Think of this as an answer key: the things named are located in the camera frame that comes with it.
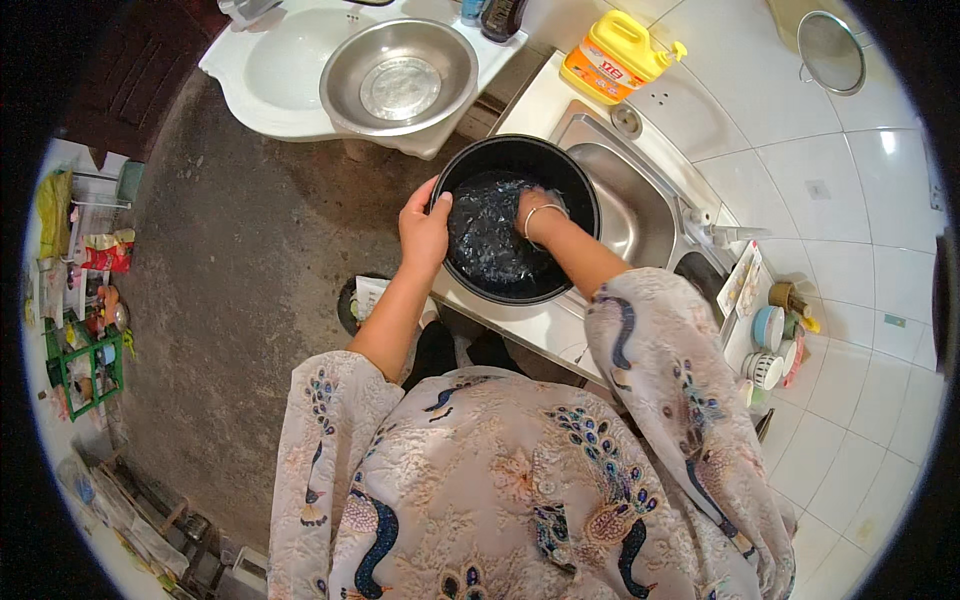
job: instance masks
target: red package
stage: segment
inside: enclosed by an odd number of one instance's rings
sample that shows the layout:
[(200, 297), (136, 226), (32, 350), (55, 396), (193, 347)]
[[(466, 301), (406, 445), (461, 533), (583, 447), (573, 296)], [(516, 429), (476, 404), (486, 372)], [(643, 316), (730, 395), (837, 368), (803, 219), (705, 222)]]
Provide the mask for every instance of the red package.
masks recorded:
[(86, 261), (84, 269), (126, 273), (130, 270), (133, 254), (133, 229), (120, 229), (114, 233), (85, 235)]

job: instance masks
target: woman's left hand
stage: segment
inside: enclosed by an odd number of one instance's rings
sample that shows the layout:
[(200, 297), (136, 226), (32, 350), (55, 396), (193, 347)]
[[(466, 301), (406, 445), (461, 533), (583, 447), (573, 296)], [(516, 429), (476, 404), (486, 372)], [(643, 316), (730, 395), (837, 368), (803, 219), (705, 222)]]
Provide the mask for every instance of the woman's left hand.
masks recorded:
[(403, 257), (400, 270), (419, 276), (433, 277), (446, 256), (446, 217), (453, 206), (453, 195), (443, 192), (430, 214), (423, 210), (437, 182), (435, 176), (421, 185), (400, 211), (400, 249)]

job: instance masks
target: bottle label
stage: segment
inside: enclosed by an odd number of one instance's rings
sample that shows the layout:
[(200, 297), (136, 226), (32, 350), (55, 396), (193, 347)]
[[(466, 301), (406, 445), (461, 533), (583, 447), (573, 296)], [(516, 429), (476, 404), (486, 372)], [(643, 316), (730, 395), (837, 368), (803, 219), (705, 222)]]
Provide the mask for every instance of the bottle label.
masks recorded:
[(646, 83), (588, 39), (574, 48), (565, 61), (578, 77), (617, 102)]

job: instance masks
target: yellow dish soap bottle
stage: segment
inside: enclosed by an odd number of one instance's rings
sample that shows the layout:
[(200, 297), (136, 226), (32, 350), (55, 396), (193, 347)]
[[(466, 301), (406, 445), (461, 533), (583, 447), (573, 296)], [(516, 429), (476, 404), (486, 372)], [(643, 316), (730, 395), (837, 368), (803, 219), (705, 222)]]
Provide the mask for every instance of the yellow dish soap bottle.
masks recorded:
[(645, 27), (623, 11), (610, 11), (566, 55), (560, 72), (587, 96), (615, 105), (685, 56), (679, 41), (670, 52), (654, 52)]

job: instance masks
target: woman's arm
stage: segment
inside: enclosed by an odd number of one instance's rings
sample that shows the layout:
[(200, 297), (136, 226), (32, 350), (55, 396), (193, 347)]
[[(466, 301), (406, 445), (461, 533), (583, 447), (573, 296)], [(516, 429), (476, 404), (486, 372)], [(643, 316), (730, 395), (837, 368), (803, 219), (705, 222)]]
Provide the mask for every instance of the woman's arm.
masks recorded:
[(547, 248), (584, 298), (590, 300), (602, 284), (631, 266), (555, 208), (538, 210), (527, 221), (531, 210), (552, 203), (542, 189), (525, 190), (520, 194), (516, 229), (523, 234), (526, 221), (530, 241)]
[(437, 178), (414, 192), (400, 211), (400, 268), (347, 350), (363, 354), (396, 382), (407, 358), (423, 304), (446, 256), (446, 217), (453, 197), (444, 192), (429, 215), (423, 208)]

